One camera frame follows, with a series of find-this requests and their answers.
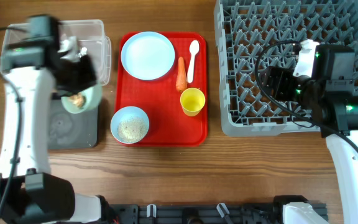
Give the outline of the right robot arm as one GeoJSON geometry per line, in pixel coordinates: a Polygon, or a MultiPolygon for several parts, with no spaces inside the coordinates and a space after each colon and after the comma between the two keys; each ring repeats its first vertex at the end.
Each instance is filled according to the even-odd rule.
{"type": "Polygon", "coordinates": [[[285,44],[298,47],[294,69],[269,66],[259,72],[268,52],[254,67],[260,92],[290,115],[320,128],[334,162],[345,223],[358,223],[358,95],[352,48],[313,40],[285,44]]]}

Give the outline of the orange carrot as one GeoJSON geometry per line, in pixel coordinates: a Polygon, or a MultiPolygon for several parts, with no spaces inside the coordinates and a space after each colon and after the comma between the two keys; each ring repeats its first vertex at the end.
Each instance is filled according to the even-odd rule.
{"type": "Polygon", "coordinates": [[[183,57],[178,58],[176,90],[182,93],[187,89],[185,60],[183,57]]]}

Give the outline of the brown food scrap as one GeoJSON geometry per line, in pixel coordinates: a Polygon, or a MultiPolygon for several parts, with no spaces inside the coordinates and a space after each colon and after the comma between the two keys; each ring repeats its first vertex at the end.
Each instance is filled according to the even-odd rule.
{"type": "Polygon", "coordinates": [[[85,97],[81,94],[81,93],[78,93],[76,95],[71,95],[69,98],[68,98],[69,102],[72,103],[73,105],[75,105],[77,108],[82,108],[83,105],[85,104],[86,102],[86,99],[85,97]]]}

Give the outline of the green bowl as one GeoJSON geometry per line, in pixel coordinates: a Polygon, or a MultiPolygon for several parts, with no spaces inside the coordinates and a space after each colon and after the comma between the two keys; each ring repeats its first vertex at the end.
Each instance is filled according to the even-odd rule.
{"type": "Polygon", "coordinates": [[[103,91],[102,86],[97,83],[96,85],[91,86],[79,93],[81,93],[86,99],[82,108],[77,108],[75,105],[70,103],[68,100],[69,96],[61,97],[62,105],[69,113],[78,114],[97,108],[102,99],[103,91]]]}

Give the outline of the red strawberry snack wrapper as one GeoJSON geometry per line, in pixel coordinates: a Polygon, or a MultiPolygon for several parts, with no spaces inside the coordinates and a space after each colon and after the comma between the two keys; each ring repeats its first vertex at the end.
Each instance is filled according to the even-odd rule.
{"type": "Polygon", "coordinates": [[[79,62],[80,58],[87,55],[87,48],[82,47],[77,37],[71,36],[60,41],[58,54],[61,59],[71,62],[79,62]]]}

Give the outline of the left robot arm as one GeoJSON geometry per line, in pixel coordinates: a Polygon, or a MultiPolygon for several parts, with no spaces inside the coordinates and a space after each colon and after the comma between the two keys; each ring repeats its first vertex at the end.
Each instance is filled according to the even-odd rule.
{"type": "Polygon", "coordinates": [[[98,107],[102,89],[91,58],[75,37],[60,40],[60,21],[32,16],[26,37],[5,47],[0,79],[5,115],[0,153],[0,222],[112,223],[114,210],[103,196],[75,193],[50,172],[50,102],[58,95],[70,113],[98,107]]]}

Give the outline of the yellow plastic cup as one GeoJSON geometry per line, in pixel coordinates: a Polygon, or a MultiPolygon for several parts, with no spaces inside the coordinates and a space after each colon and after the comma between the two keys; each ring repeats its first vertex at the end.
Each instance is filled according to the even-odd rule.
{"type": "Polygon", "coordinates": [[[196,116],[205,106],[206,97],[198,88],[188,88],[180,96],[180,104],[187,116],[196,116]]]}

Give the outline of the light blue bowl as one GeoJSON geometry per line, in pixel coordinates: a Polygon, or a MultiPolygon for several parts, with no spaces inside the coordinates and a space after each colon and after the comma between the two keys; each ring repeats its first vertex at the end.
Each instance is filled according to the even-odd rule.
{"type": "Polygon", "coordinates": [[[135,144],[147,135],[150,127],[149,117],[136,106],[119,109],[112,117],[110,130],[114,138],[123,144],[135,144]]]}

